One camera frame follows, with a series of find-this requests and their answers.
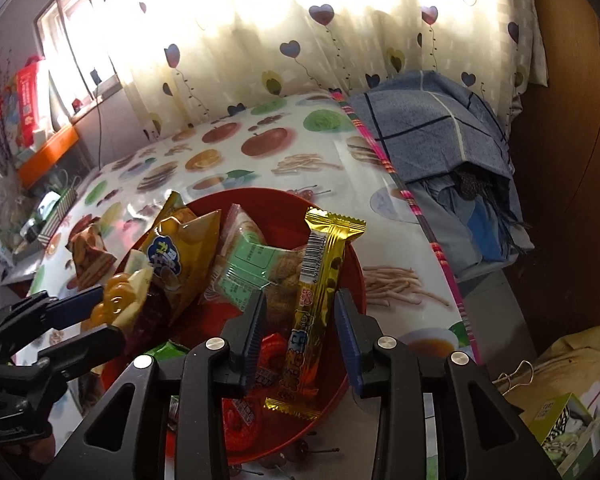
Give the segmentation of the green pea snack bag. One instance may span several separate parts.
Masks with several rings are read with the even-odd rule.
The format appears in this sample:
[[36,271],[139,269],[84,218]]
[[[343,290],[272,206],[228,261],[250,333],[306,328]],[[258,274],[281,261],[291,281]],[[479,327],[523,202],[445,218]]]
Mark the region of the green pea snack bag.
[[181,346],[180,344],[174,344],[174,342],[168,340],[160,346],[152,348],[145,352],[145,356],[151,356],[158,362],[181,358],[186,356],[188,349]]

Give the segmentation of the orange crispy rice snack bag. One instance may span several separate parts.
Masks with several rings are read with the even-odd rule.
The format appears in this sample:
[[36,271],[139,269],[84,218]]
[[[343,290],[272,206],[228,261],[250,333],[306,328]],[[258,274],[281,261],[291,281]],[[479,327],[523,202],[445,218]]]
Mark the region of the orange crispy rice snack bag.
[[109,272],[116,257],[108,252],[98,222],[93,222],[69,238],[67,248],[76,269],[79,290],[96,285]]

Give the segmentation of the yellow fruit jelly pack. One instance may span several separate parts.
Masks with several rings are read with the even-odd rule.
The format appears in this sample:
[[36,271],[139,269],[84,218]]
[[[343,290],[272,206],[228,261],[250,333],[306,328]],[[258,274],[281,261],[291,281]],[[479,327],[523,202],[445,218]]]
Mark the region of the yellow fruit jelly pack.
[[130,338],[147,299],[152,274],[154,269],[148,257],[140,250],[132,249],[123,272],[110,278],[104,287],[104,299],[81,323],[82,332],[110,325]]

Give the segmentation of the clear green label cracker pack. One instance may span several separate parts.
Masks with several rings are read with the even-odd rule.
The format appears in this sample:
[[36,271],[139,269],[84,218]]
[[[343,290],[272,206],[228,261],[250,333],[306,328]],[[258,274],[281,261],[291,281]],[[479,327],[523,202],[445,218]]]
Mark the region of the clear green label cracker pack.
[[230,206],[220,234],[205,304],[228,304],[242,312],[253,292],[266,298],[266,330],[286,333],[294,322],[302,246],[284,249],[270,246],[245,209]]

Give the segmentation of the yellow chip snack bag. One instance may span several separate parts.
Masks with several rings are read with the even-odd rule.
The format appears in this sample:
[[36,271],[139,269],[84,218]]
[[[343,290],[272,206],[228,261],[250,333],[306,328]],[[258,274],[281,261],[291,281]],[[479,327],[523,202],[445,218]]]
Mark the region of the yellow chip snack bag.
[[152,282],[168,300],[171,323],[204,291],[220,227],[219,209],[196,216],[172,191],[140,246],[154,269]]

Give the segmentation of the gold snack bar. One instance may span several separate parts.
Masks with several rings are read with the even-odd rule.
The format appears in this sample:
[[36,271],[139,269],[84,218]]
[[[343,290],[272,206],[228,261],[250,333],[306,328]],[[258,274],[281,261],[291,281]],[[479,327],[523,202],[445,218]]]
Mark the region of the gold snack bar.
[[275,396],[264,401],[271,411],[313,420],[314,406],[329,312],[334,305],[340,269],[347,244],[366,230],[366,222],[315,206],[304,221],[310,229],[299,274],[294,325]]

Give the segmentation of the white bottle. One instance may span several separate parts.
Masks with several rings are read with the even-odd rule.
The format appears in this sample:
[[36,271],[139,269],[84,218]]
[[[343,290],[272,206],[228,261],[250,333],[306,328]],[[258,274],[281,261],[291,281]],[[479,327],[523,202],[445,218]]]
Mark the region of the white bottle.
[[10,271],[15,266],[12,252],[0,239],[0,269],[2,272]]

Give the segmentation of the green tea box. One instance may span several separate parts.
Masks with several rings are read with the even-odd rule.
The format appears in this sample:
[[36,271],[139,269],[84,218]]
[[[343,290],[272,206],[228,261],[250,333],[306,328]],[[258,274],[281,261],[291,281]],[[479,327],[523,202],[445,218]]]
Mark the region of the green tea box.
[[545,401],[529,429],[563,479],[579,479],[600,452],[600,418],[573,393]]

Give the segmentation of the red round basket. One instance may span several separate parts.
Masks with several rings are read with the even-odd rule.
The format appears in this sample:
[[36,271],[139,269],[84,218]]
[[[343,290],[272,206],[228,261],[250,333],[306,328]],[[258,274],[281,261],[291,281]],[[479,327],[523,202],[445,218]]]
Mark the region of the red round basket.
[[[187,207],[202,216],[219,210],[225,220],[230,206],[238,204],[259,227],[265,243],[284,249],[297,249],[306,244],[310,230],[304,221],[312,206],[304,198],[272,188],[233,188],[191,200]],[[225,300],[204,300],[199,306],[185,311],[176,321],[170,337],[186,348],[193,348],[209,337],[218,336],[226,321],[239,310]],[[265,324],[259,365],[279,373],[284,362],[284,347],[292,327],[290,315],[269,315]],[[314,374],[317,394],[311,405],[317,418],[304,420],[280,414],[266,408],[254,412],[256,428],[237,429],[228,434],[227,460],[232,466],[256,462],[263,457],[283,451],[315,429],[339,404],[349,388],[346,368],[338,341],[336,327],[327,322],[322,355]]]

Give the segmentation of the orange shelf box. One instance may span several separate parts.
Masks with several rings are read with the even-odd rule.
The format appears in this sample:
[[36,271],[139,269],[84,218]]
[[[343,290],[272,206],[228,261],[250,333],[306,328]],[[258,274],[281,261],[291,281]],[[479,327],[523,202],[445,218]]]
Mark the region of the orange shelf box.
[[73,125],[66,125],[51,136],[37,152],[17,170],[24,188],[32,188],[80,140]]

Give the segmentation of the red cardboard box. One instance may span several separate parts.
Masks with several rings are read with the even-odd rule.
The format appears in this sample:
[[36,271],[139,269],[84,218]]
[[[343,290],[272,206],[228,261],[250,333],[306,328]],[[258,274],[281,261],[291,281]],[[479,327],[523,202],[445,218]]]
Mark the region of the red cardboard box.
[[4,114],[12,157],[36,151],[52,131],[50,81],[46,59],[32,56],[12,76],[5,92]]

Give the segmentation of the food print tablecloth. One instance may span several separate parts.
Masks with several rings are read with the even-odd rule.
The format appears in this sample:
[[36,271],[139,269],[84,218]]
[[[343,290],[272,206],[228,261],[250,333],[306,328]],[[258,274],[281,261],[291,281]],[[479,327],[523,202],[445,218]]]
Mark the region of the food print tablecloth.
[[[350,290],[356,305],[370,307],[384,330],[396,336],[424,336],[434,348],[445,348],[450,336],[454,349],[472,353],[460,308],[452,299],[451,268],[442,249],[425,233],[425,220],[411,197],[407,200],[380,161],[354,159],[355,148],[370,148],[366,137],[355,129],[339,103],[327,94],[313,93],[280,98],[240,112],[235,117],[189,129],[172,138],[113,162],[98,174],[76,206],[50,235],[45,256],[31,292],[46,289],[50,296],[70,297],[78,291],[76,265],[71,260],[70,240],[99,218],[106,245],[120,261],[129,249],[143,243],[145,232],[171,191],[181,192],[196,214],[222,209],[221,226],[237,204],[260,229],[262,245],[303,248],[309,237],[304,222],[314,203],[338,214],[367,222],[360,242],[347,249],[339,278]],[[306,400],[316,415],[302,419],[270,408],[266,400],[281,399],[278,376],[291,329],[291,318],[283,312],[282,291],[263,282],[272,292],[268,306],[275,320],[265,330],[258,371],[250,393],[242,400],[223,401],[227,458],[231,465],[260,460],[283,451],[303,437],[332,412],[347,389],[335,326],[328,319],[320,372],[314,374],[315,396]],[[219,335],[225,321],[239,314],[250,295],[247,285],[230,286],[234,306],[218,289],[200,296],[200,305],[190,307],[174,325],[183,333],[181,344],[193,347],[204,338]],[[304,406],[300,400],[292,407]]]

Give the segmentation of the blue plaid blanket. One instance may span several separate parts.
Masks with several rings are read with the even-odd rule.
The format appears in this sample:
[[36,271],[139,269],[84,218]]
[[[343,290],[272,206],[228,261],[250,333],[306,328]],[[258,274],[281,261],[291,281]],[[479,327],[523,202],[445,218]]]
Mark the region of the blue plaid blanket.
[[414,196],[458,278],[508,266],[533,248],[507,136],[490,105],[433,70],[371,74],[355,113]]

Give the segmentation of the heart print curtain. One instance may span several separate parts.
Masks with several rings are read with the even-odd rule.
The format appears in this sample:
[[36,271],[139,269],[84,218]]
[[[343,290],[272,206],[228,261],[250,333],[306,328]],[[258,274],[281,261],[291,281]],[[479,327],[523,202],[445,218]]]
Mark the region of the heart print curtain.
[[548,81],[534,0],[92,0],[138,120],[177,132],[317,89],[433,70],[501,122]]

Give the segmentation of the wooden wardrobe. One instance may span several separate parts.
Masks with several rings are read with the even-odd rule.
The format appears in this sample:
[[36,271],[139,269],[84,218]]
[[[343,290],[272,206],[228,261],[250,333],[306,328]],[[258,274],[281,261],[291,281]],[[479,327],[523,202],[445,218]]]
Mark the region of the wooden wardrobe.
[[546,86],[522,97],[510,147],[535,248],[508,271],[535,349],[600,325],[600,17],[535,0]]

